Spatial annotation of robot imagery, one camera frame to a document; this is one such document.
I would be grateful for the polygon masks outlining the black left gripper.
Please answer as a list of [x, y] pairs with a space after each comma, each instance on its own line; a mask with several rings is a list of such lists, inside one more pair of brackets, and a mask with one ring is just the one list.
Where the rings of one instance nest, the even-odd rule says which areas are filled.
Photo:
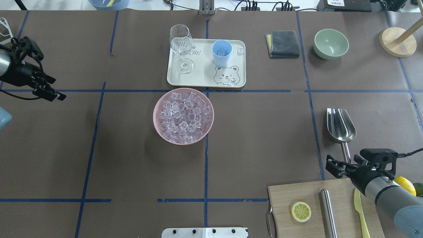
[[20, 40], [13, 37], [11, 43], [11, 47], [1, 45], [1, 81], [17, 87], [30, 86], [33, 95], [47, 101], [65, 100], [65, 94], [50, 86], [42, 87], [55, 83], [56, 79], [44, 73], [41, 64], [44, 55], [37, 43], [27, 36]]

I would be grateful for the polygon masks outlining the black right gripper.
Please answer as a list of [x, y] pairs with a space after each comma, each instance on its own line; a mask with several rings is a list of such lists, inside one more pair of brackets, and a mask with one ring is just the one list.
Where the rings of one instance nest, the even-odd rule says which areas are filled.
[[387, 148], [368, 148], [362, 149], [360, 154], [354, 156], [357, 164], [337, 161], [327, 155], [326, 170], [337, 179], [350, 178], [361, 193], [365, 193], [367, 185], [376, 178], [387, 177], [386, 181], [395, 179], [398, 152]]

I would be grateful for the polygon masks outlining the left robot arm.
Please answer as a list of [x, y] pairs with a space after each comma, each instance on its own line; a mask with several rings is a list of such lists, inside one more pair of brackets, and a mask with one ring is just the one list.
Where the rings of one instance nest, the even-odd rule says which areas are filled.
[[22, 39], [11, 38], [12, 47], [1, 45], [2, 82], [16, 87], [29, 86], [33, 89], [34, 98], [23, 98], [5, 90], [1, 92], [22, 100], [45, 99], [47, 101], [65, 100], [65, 94], [53, 89], [51, 85], [56, 79], [44, 72], [41, 61], [44, 54], [35, 41], [25, 36]]

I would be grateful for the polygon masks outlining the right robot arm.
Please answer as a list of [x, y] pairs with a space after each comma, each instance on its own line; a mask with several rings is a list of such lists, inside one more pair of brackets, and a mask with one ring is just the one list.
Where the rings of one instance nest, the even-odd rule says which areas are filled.
[[326, 157], [326, 170], [335, 178], [350, 178], [355, 188], [389, 217], [409, 238], [423, 236], [422, 198], [412, 195], [394, 181], [396, 161], [410, 156], [388, 148], [366, 148], [354, 155], [354, 163]]

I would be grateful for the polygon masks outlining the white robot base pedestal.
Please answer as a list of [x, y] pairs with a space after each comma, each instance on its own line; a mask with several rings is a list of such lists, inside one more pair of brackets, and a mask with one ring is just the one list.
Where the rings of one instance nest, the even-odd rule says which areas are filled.
[[162, 238], [248, 238], [249, 232], [243, 227], [190, 227], [166, 228]]

